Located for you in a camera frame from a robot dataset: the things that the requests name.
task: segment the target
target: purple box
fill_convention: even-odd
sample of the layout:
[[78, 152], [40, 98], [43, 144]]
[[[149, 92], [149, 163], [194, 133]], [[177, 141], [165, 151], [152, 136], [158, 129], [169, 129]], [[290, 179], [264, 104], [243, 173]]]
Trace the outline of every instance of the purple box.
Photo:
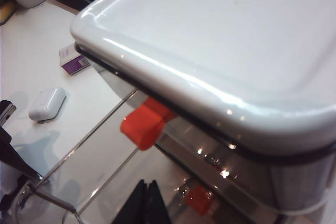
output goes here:
[[87, 67], [88, 60], [75, 50], [75, 44], [71, 44], [59, 51], [61, 67], [68, 73], [74, 74]]

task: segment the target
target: yellow object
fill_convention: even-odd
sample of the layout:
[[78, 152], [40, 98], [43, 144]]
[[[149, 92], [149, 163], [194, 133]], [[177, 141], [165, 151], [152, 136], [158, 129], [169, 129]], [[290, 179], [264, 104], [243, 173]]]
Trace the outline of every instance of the yellow object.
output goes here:
[[13, 1], [8, 1], [0, 6], [0, 25], [3, 25], [15, 13], [16, 5]]

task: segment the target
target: white lid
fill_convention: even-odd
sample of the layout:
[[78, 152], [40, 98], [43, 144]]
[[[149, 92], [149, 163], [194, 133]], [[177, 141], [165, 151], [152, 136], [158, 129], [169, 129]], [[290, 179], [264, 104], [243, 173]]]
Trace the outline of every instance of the white lid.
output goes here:
[[77, 43], [245, 146], [336, 140], [335, 0], [96, 0]]

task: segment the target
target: red latch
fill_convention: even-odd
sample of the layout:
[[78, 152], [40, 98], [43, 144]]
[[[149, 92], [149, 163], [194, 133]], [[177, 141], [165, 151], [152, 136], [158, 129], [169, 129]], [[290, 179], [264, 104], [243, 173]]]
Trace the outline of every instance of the red latch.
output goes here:
[[167, 107], [149, 97], [124, 118], [120, 131], [144, 151], [156, 142], [166, 122], [175, 117]]
[[212, 192], [200, 185], [196, 185], [184, 198], [184, 201], [201, 216], [206, 214], [213, 200]]

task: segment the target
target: white table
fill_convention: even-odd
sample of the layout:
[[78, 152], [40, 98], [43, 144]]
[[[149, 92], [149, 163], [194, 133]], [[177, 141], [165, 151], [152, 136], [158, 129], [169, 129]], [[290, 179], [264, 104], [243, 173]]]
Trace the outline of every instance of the white table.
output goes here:
[[[17, 107], [4, 129], [21, 157], [45, 175], [120, 98], [93, 67], [68, 75], [59, 49], [74, 42], [74, 14], [48, 2], [18, 11], [1, 27], [1, 99]], [[38, 93], [63, 87], [67, 97], [55, 119], [37, 124], [28, 111]]]

